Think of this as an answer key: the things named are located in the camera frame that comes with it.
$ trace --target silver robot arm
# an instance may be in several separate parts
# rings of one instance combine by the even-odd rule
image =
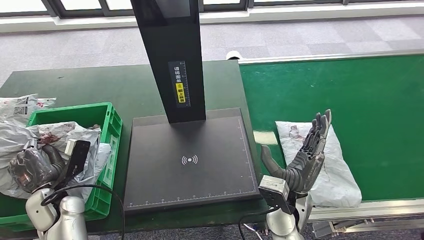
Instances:
[[[271,176],[264,176],[259,190],[271,207],[266,215],[274,240],[304,240],[302,232],[312,211],[311,190],[323,166],[327,134],[332,121],[330,110],[316,114],[303,146],[286,169],[272,158],[270,148],[261,146],[260,158]]]
[[[60,200],[58,212],[52,203],[42,206],[42,201],[53,193],[50,188],[34,192],[26,201],[26,213],[40,240],[87,240],[84,200],[65,196]]]

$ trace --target plastic bag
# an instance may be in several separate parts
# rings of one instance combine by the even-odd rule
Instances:
[[[43,144],[50,144],[53,147],[55,147],[60,155],[63,157],[65,162],[67,163],[67,160],[69,160],[69,157],[65,155],[65,149],[68,143],[68,140],[74,139],[74,140],[84,140],[90,142],[90,148],[86,159],[86,165],[84,166],[84,171],[80,173],[81,176],[85,176],[86,172],[90,170],[88,166],[92,163],[91,166],[94,166],[93,164],[98,160],[98,151],[99,151],[99,144],[100,144],[100,135],[101,135],[101,129],[99,127],[89,128],[86,129],[80,125],[78,125],[76,122],[60,122],[60,123],[53,123],[53,124],[43,124],[43,125],[35,125],[31,127],[19,127],[14,126],[11,124],[3,123],[3,126],[7,126],[5,135],[3,135],[1,132],[1,123],[0,123],[0,156],[2,156],[4,153],[8,153],[4,158],[0,158],[0,165],[4,162],[5,167],[0,168],[0,193],[3,193],[5,195],[15,197],[15,198],[29,198],[31,194],[26,193],[22,189],[18,188],[18,185],[15,183],[15,181],[12,179],[11,175],[8,173],[7,169],[9,166],[9,161],[13,159],[16,154],[19,151],[24,150],[25,144],[29,140],[33,139],[41,139],[41,142]],[[11,148],[12,152],[6,152],[8,148]],[[48,158],[44,152],[41,150],[38,150],[41,155],[44,158]],[[96,170],[93,171],[93,174],[100,174],[101,172]],[[85,180],[85,178],[80,178],[79,181],[76,182],[79,183],[80,181]],[[86,191],[85,188],[78,188],[78,191]]]
[[[22,127],[0,122],[0,193],[15,198],[30,197],[31,194],[20,189],[9,174],[9,161],[27,146],[37,145],[39,137],[36,127]]]
[[[37,102],[38,94],[0,98],[0,122],[25,127]]]
[[[56,104],[56,98],[39,98],[37,101],[37,110],[51,109]]]
[[[276,121],[275,124],[288,165],[302,147],[312,124],[287,121]],[[323,207],[358,207],[362,200],[361,190],[343,160],[342,148],[332,125],[328,130],[324,154],[321,172],[309,191],[312,202]]]
[[[68,186],[95,184],[97,179],[99,178],[101,171],[103,170],[109,158],[111,157],[111,153],[112,147],[110,144],[100,143],[100,146],[98,147],[97,160],[94,162],[86,161],[84,165],[84,171],[75,176],[75,178],[69,182]],[[67,192],[69,195],[80,197],[84,199],[84,202],[87,202],[92,192],[92,189],[93,188],[91,187],[81,187],[70,189]]]

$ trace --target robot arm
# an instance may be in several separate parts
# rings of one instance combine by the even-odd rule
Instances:
[[[259,190],[271,207],[279,210],[266,215],[266,223],[274,240],[303,240],[312,210],[311,190],[323,166],[327,134],[332,115],[316,114],[312,127],[303,146],[286,169],[281,168],[272,158],[270,148],[261,146],[261,160],[271,176],[264,176]]]

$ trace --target green table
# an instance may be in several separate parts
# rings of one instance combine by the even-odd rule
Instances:
[[[240,61],[240,67],[236,61],[205,62],[206,108],[241,108],[258,177],[266,171],[260,166],[259,145],[255,147],[253,131],[265,132],[265,135],[257,134],[256,141],[266,142],[259,138],[270,134],[278,136],[274,121],[308,122],[315,112],[331,108],[343,156],[362,190],[363,200],[369,201],[361,206],[383,200],[390,201],[379,206],[385,203],[424,206],[421,200],[424,190],[420,186],[424,180],[421,174],[424,164],[418,152],[419,136],[424,134],[421,124],[424,54],[351,57],[245,60]],[[0,97],[31,93],[45,98],[57,97],[58,107],[113,103],[123,120],[114,184],[114,190],[122,196],[132,118],[164,114],[150,67],[21,71],[14,72],[0,88]],[[280,146],[274,144],[271,150],[284,165]],[[127,231],[234,224],[242,214],[266,207],[262,200],[250,200],[128,216]],[[424,210],[397,211],[392,215],[418,213]],[[314,210],[310,219],[323,221],[366,215],[352,209],[327,209]],[[382,216],[389,215],[382,211]],[[119,222],[119,209],[116,201],[112,201],[109,217],[88,222],[87,228],[91,233],[113,232],[119,230]],[[33,231],[13,233],[0,229],[0,236],[7,238],[34,234]]]

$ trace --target robotic hand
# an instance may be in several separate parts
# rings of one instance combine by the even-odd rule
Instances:
[[[308,196],[323,166],[324,147],[332,115],[316,114],[303,146],[286,169],[272,158],[270,148],[261,146],[260,158],[271,176],[264,176],[259,191],[268,205],[279,210],[266,215],[266,223],[274,240],[303,240],[312,203]]]
[[[66,194],[66,190],[81,186],[66,185],[83,171],[89,148],[89,141],[77,140],[66,165],[57,149],[48,144],[42,148],[48,159],[31,147],[10,162],[13,179],[24,191],[32,193],[25,208],[40,240],[88,239],[85,202]]]

